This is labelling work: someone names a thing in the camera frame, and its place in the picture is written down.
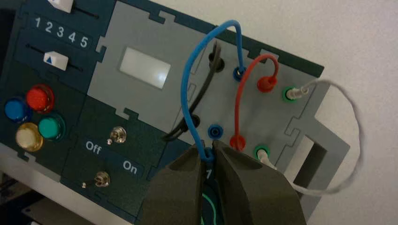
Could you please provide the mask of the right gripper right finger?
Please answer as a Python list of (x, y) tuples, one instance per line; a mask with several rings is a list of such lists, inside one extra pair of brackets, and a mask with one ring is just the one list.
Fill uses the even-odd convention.
[(215, 140), (215, 179), (226, 225), (304, 225), (299, 197), (277, 170)]

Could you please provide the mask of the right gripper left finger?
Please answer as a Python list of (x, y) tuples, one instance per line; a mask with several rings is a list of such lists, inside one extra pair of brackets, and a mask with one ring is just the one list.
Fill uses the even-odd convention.
[(142, 205), (142, 225), (199, 225), (206, 163), (196, 145), (151, 180)]

